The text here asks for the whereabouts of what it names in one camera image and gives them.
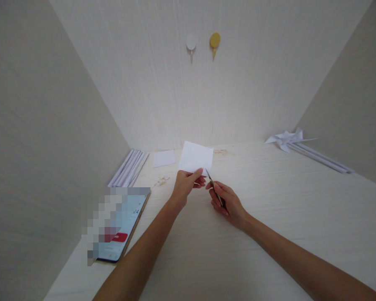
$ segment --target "red button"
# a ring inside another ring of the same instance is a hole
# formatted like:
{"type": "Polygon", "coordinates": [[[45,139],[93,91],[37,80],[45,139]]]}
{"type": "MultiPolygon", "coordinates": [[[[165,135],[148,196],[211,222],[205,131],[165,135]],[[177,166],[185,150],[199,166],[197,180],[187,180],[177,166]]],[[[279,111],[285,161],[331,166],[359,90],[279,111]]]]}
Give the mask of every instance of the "red button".
{"type": "Polygon", "coordinates": [[[124,242],[127,240],[127,233],[117,233],[116,236],[112,239],[113,241],[124,242]]]}

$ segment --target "paper sheet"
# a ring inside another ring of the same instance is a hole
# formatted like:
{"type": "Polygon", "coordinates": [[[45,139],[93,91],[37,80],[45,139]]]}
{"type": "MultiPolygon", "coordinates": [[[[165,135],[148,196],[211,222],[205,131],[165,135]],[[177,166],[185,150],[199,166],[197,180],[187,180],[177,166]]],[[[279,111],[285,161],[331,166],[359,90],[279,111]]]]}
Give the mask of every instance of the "paper sheet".
{"type": "Polygon", "coordinates": [[[154,153],[153,168],[170,165],[175,163],[174,150],[154,153]]]}
{"type": "Polygon", "coordinates": [[[207,176],[212,168],[213,149],[185,141],[183,153],[181,154],[179,170],[195,172],[198,168],[203,168],[203,176],[207,176]]]}

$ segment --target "small paper piece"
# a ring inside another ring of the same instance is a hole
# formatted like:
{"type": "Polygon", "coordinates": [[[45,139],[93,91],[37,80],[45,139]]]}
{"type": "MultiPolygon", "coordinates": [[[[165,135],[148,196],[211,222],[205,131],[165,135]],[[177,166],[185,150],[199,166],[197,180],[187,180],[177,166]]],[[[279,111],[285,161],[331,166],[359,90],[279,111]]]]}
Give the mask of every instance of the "small paper piece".
{"type": "Polygon", "coordinates": [[[198,168],[203,168],[203,176],[207,176],[212,168],[213,149],[185,141],[183,153],[181,154],[179,170],[195,172],[198,168]]]}
{"type": "Polygon", "coordinates": [[[170,165],[175,163],[174,150],[158,152],[153,157],[153,168],[170,165]]]}

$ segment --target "tabletop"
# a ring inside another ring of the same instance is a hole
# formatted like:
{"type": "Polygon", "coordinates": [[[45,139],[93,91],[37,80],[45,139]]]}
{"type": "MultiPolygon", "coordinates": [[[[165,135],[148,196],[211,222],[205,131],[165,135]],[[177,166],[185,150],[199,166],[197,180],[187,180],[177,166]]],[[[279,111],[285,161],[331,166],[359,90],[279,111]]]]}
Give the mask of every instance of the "tabletop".
{"type": "MultiPolygon", "coordinates": [[[[174,187],[176,164],[153,168],[153,154],[134,187],[152,194],[129,249],[174,187]]],[[[302,154],[262,142],[214,146],[212,179],[229,185],[261,222],[376,290],[376,184],[340,174],[302,154]]],[[[250,237],[231,226],[194,189],[159,254],[141,300],[311,300],[250,237]]],[[[75,248],[45,300],[91,300],[114,269],[87,266],[86,244],[75,248]]]]}

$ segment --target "textured wallpaper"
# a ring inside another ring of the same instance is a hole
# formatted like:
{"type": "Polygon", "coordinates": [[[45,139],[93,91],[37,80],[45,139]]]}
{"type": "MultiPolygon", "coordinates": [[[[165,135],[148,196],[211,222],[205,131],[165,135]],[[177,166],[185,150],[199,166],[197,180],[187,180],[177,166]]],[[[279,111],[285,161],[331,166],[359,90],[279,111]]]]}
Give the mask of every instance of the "textured wallpaper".
{"type": "Polygon", "coordinates": [[[50,2],[129,146],[154,151],[292,130],[371,1],[50,2]]]}
{"type": "Polygon", "coordinates": [[[376,183],[376,0],[299,126],[318,137],[309,146],[376,183]]]}
{"type": "Polygon", "coordinates": [[[0,1],[0,300],[44,298],[129,150],[50,3],[0,1]]]}

